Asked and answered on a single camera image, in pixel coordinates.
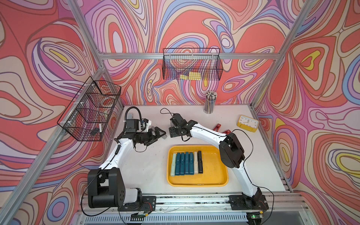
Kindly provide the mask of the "pencil holder cup with pencils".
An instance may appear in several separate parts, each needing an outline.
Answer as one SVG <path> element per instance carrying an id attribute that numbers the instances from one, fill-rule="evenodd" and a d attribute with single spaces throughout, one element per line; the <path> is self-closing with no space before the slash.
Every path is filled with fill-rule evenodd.
<path id="1" fill-rule="evenodd" d="M 217 99 L 217 93 L 215 91 L 209 91 L 206 93 L 205 96 L 205 103 L 204 103 L 204 112 L 206 114 L 211 114 L 213 113 L 215 104 L 216 104 L 216 99 Z"/>

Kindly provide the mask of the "yellow sticky notes in basket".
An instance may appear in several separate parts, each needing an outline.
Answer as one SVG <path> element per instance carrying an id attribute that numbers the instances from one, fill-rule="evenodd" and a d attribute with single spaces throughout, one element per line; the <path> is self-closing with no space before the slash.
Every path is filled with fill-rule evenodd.
<path id="1" fill-rule="evenodd" d="M 180 75 L 181 80 L 201 80 L 202 75 L 199 72 L 189 72 L 188 75 Z"/>

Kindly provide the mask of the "black pruning pliers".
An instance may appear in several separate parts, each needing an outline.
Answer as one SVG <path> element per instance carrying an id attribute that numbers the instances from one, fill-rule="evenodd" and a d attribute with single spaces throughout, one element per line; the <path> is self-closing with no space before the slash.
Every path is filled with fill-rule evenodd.
<path id="1" fill-rule="evenodd" d="M 203 158 L 201 151 L 198 151 L 197 153 L 197 161 L 198 161 L 198 173 L 203 174 Z"/>

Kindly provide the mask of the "pale green pruning pliers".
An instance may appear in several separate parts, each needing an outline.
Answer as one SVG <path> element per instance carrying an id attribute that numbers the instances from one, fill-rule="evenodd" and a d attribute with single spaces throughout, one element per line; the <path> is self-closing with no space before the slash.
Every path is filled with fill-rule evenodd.
<path id="1" fill-rule="evenodd" d="M 175 176 L 176 162 L 177 162 L 177 153 L 174 153 L 174 154 L 172 155 L 172 163 L 171 163 L 171 170 L 170 170 L 170 176 L 171 176 L 171 177 L 174 177 L 174 176 Z"/>

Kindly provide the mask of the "aluminium front rail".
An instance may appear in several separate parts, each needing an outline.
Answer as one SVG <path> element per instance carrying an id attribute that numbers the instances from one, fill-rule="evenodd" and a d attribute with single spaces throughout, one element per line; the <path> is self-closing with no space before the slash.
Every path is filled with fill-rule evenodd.
<path id="1" fill-rule="evenodd" d="M 77 214 L 75 225 L 184 225 L 184 224 L 234 224 L 234 225 L 315 225 L 316 222 L 304 198 L 295 193 L 266 193 L 254 209 L 241 207 L 239 196 L 233 193 L 210 194 L 151 194 L 153 207 L 150 212 L 117 208 L 107 211 L 84 207 L 86 212 Z"/>

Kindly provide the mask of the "dark teal pruning pliers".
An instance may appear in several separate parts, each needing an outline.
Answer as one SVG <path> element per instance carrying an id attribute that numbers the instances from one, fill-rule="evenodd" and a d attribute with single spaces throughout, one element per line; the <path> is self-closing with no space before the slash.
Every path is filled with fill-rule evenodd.
<path id="1" fill-rule="evenodd" d="M 176 154 L 175 176 L 180 175 L 181 153 Z"/>

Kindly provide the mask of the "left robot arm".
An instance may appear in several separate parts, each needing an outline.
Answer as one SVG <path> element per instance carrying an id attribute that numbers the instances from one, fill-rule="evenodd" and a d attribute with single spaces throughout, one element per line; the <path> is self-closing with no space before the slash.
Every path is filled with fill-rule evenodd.
<path id="1" fill-rule="evenodd" d="M 89 171 L 87 191 L 90 208 L 121 208 L 126 204 L 142 204 L 141 190 L 125 187 L 121 168 L 136 144 L 148 147 L 158 139 L 166 138 L 164 130 L 150 125 L 151 121 L 147 119 L 128 119 L 124 130 L 115 138 L 116 145 L 108 159 L 98 169 Z"/>

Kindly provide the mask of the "yellow plastic storage tray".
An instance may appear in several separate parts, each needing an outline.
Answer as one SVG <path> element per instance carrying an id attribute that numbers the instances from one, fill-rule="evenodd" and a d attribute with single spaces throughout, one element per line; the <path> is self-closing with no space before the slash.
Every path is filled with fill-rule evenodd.
<path id="1" fill-rule="evenodd" d="M 170 176 L 174 153 L 202 152 L 203 174 Z M 167 181 L 174 187 L 222 187 L 228 183 L 227 167 L 220 153 L 211 145 L 176 145 L 170 148 L 167 159 Z"/>

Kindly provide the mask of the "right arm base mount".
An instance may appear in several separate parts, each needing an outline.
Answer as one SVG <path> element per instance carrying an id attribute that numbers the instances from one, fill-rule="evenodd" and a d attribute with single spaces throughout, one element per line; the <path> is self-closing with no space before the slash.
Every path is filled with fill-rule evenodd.
<path id="1" fill-rule="evenodd" d="M 267 200 L 265 196 L 262 194 L 259 187 L 257 187 L 256 193 L 252 197 L 249 197 L 245 194 L 230 195 L 228 202 L 231 205 L 232 210 L 234 211 L 258 210 L 265 212 L 269 209 Z"/>

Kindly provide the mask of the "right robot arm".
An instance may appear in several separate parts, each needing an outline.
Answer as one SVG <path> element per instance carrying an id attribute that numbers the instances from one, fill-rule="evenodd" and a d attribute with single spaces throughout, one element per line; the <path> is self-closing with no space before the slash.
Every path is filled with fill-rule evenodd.
<path id="1" fill-rule="evenodd" d="M 194 120 L 186 121 L 175 113 L 170 122 L 170 136 L 197 138 L 216 147 L 220 153 L 222 163 L 232 169 L 235 177 L 242 187 L 242 195 L 252 201 L 258 201 L 262 196 L 260 188 L 254 185 L 246 172 L 244 149 L 236 134 L 222 134 L 206 128 Z"/>

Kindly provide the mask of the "yellow alarm clock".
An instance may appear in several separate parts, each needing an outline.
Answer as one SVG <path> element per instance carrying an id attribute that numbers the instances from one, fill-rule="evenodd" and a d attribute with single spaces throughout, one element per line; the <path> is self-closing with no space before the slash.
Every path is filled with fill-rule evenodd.
<path id="1" fill-rule="evenodd" d="M 258 130 L 259 121 L 245 115 L 241 115 L 237 121 L 237 126 L 250 132 L 256 132 Z"/>

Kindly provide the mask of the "beige pruning pliers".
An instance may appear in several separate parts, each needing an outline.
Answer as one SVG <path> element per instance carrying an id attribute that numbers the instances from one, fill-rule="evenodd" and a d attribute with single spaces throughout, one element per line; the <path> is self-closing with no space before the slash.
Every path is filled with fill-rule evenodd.
<path id="1" fill-rule="evenodd" d="M 195 151 L 194 152 L 194 174 L 198 174 L 199 173 L 199 169 L 198 169 L 198 152 Z"/>

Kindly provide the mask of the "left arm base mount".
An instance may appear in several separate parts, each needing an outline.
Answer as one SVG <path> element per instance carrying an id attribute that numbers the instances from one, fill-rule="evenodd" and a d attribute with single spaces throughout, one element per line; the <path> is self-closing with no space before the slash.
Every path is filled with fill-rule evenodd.
<path id="1" fill-rule="evenodd" d="M 126 203 L 118 208 L 120 212 L 153 212 L 156 209 L 156 196 L 143 196 L 137 202 Z"/>

